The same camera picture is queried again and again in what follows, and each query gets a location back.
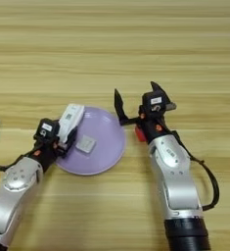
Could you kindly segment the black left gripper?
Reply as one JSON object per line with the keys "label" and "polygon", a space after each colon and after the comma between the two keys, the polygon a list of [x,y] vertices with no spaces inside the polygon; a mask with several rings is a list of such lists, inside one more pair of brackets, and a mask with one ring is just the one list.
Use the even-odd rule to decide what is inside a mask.
{"label": "black left gripper", "polygon": [[51,142],[36,141],[34,148],[31,150],[30,158],[37,161],[44,173],[53,165],[59,157],[65,158],[77,136],[77,127],[72,129],[68,134],[67,141],[60,145],[60,121],[56,120],[57,137]]}

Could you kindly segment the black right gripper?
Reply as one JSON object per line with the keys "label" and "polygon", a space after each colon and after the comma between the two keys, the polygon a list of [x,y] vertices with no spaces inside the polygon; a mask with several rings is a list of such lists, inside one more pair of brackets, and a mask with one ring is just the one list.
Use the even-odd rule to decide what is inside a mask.
{"label": "black right gripper", "polygon": [[[161,93],[165,95],[165,91],[159,84],[152,81],[151,86],[154,93]],[[176,109],[176,104],[170,102],[162,107],[155,106],[155,110],[152,111],[149,106],[140,105],[138,116],[134,118],[128,118],[123,110],[123,101],[118,90],[115,89],[115,111],[118,116],[119,123],[122,126],[136,124],[139,131],[144,135],[144,139],[147,143],[151,143],[154,139],[171,134],[171,130],[167,127],[164,121],[164,113]]]}

